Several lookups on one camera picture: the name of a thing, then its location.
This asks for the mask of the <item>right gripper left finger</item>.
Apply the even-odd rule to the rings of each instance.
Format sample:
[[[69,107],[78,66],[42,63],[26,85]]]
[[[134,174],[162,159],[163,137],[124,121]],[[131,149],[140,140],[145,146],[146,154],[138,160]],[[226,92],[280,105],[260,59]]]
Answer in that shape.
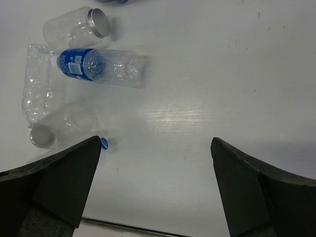
[[[92,136],[0,174],[2,237],[71,237],[79,227],[101,153]]]

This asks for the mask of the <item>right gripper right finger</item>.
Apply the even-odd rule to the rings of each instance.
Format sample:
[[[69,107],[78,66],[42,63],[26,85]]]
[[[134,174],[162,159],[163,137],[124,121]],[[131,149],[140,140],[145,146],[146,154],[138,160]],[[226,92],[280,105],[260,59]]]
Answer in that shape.
[[[211,156],[232,237],[314,237],[316,181],[256,159],[220,138]]]

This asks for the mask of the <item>clear crushed bottle white cap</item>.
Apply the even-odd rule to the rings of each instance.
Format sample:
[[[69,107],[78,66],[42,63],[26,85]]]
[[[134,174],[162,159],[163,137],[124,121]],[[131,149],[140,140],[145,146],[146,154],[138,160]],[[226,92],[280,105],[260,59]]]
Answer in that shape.
[[[104,137],[101,137],[100,141],[101,141],[102,149],[107,150],[109,148],[109,143],[108,143],[107,139]]]

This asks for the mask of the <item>short clear wide bottle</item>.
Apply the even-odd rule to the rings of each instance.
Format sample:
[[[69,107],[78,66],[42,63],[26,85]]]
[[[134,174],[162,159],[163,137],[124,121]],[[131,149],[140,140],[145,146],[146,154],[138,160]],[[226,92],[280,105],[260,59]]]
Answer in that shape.
[[[87,100],[66,104],[37,120],[30,140],[41,149],[55,149],[107,127],[107,114],[102,106]]]

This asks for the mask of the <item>clear ribbed bottle blue cap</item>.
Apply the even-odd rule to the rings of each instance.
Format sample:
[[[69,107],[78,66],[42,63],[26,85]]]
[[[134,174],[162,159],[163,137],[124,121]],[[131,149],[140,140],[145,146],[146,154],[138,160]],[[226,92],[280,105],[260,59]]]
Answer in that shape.
[[[57,66],[58,56],[49,46],[28,46],[22,113],[30,126],[65,103],[66,76]]]

